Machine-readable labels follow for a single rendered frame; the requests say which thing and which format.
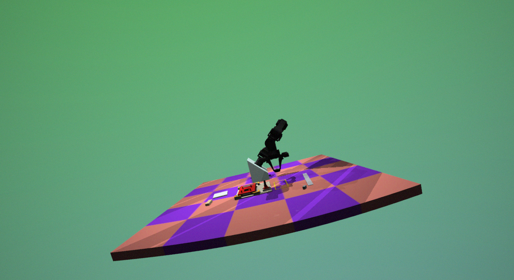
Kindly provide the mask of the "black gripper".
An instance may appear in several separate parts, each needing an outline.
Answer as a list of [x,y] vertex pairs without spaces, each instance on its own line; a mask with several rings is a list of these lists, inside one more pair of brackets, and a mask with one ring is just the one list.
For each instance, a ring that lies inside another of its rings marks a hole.
[[[274,148],[276,148],[276,146],[275,146],[275,147],[272,147],[272,148],[268,148],[268,150],[269,150],[269,149],[270,149],[270,150],[273,150]],[[277,150],[277,148],[276,148],[276,150]],[[282,160],[283,160],[284,158],[288,157],[288,156],[289,156],[288,152],[283,152],[281,155],[278,155],[279,164],[280,164],[280,169],[281,169],[281,165],[282,165]],[[284,158],[283,158],[283,157],[284,157]],[[268,164],[272,167],[272,163],[271,163],[271,161],[270,161],[270,158],[269,158],[269,157],[268,157],[268,158],[265,158],[265,157],[260,158],[260,162],[261,162],[261,163],[265,163],[265,161],[266,161],[266,163],[268,163]],[[273,167],[272,167],[272,170],[274,171],[274,168],[273,168]]]

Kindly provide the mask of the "white square tile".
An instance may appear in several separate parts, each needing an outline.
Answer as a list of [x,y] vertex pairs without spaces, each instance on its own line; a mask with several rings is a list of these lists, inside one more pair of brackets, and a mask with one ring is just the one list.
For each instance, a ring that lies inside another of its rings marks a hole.
[[228,192],[224,191],[224,192],[221,192],[221,193],[214,194],[213,198],[219,198],[219,197],[222,197],[222,196],[227,196],[227,194],[228,194]]

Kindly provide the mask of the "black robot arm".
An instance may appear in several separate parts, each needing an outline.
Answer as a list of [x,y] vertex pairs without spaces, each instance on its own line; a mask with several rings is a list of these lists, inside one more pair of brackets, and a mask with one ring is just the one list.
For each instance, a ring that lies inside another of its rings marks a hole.
[[276,146],[275,141],[280,141],[282,138],[282,132],[287,128],[288,124],[287,121],[284,119],[278,120],[276,123],[276,126],[271,129],[271,131],[268,134],[268,139],[265,141],[265,147],[259,152],[258,159],[254,163],[259,167],[262,167],[263,163],[260,162],[261,157],[277,159],[278,155],[280,155],[280,150],[276,150],[274,148],[273,150],[268,150],[268,148],[272,148]]

